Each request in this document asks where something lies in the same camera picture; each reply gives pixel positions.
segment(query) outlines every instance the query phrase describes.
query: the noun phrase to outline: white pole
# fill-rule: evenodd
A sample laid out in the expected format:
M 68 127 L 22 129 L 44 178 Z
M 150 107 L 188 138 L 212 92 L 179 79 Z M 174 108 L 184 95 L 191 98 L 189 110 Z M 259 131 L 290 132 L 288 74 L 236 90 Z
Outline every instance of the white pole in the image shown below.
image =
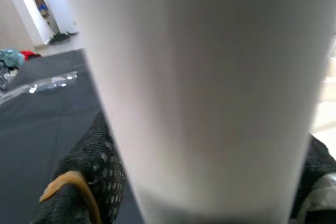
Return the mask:
M 70 0 L 147 223 L 286 223 L 336 0 Z

